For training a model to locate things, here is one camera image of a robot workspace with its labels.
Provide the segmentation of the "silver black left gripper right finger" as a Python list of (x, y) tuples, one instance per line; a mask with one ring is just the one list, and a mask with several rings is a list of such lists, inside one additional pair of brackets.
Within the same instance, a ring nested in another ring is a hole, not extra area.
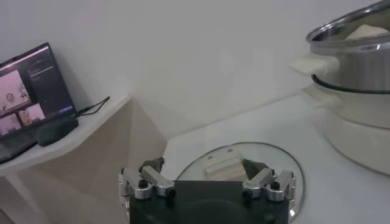
[(270, 201), (295, 201), (296, 178), (292, 171), (283, 170), (276, 174), (274, 169), (264, 163), (243, 159), (248, 180), (243, 182), (242, 197), (244, 201), (266, 197)]

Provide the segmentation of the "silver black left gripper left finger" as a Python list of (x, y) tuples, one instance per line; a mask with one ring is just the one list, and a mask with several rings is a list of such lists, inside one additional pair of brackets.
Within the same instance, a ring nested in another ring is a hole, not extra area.
[(174, 197), (175, 183), (160, 174), (164, 163), (165, 159), (159, 157), (145, 161), (137, 169), (122, 168), (118, 173), (119, 195), (147, 200), (155, 191), (164, 198)]

